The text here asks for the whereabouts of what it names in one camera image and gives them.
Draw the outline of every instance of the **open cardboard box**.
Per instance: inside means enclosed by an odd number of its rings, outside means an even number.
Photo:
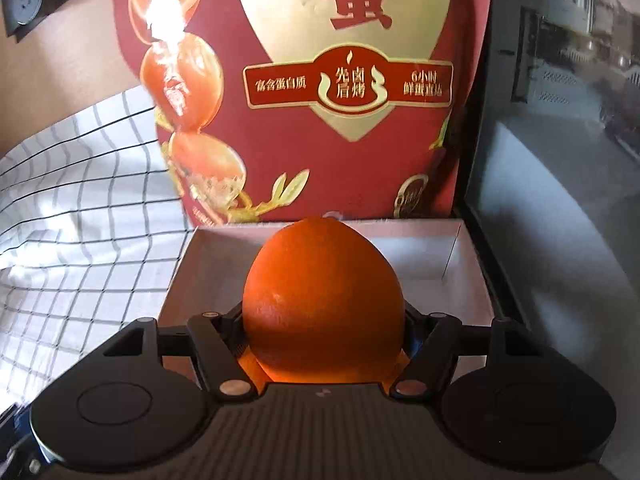
[[[417,310],[424,314],[446,312],[464,324],[491,324],[494,311],[462,220],[346,224],[384,254],[398,275],[404,298]],[[236,306],[242,300],[244,281],[258,251],[286,225],[235,224],[197,229],[169,288],[159,324],[182,325],[196,314],[224,314]],[[167,358],[164,364],[193,377],[189,364],[177,358]],[[456,376],[483,364],[484,358],[461,358]]]

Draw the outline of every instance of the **white grid-patterned fabric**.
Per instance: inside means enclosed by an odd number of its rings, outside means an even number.
[[[157,317],[191,232],[142,87],[0,160],[0,411]]]

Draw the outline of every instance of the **chinese text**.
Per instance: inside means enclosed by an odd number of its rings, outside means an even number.
[[[306,76],[279,77],[277,79],[260,79],[255,82],[258,92],[273,92],[277,90],[300,90],[306,88]]]
[[[442,97],[442,85],[438,82],[438,73],[435,70],[414,70],[411,73],[411,81],[404,82],[402,89],[404,95],[423,97]]]
[[[335,72],[336,97],[348,99],[356,97],[364,99],[366,90],[364,68],[359,66],[354,70],[349,70],[343,66],[338,67]]]

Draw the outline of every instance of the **red snack bag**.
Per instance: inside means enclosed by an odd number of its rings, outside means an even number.
[[[113,1],[195,224],[449,213],[489,0]]]

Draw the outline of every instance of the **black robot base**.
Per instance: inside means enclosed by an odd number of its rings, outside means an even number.
[[[379,384],[271,384],[239,367],[242,307],[136,320],[2,416],[2,479],[610,480],[609,394],[522,325],[405,311],[411,358]],[[486,365],[451,381],[460,356]],[[200,386],[162,367],[191,358]]]

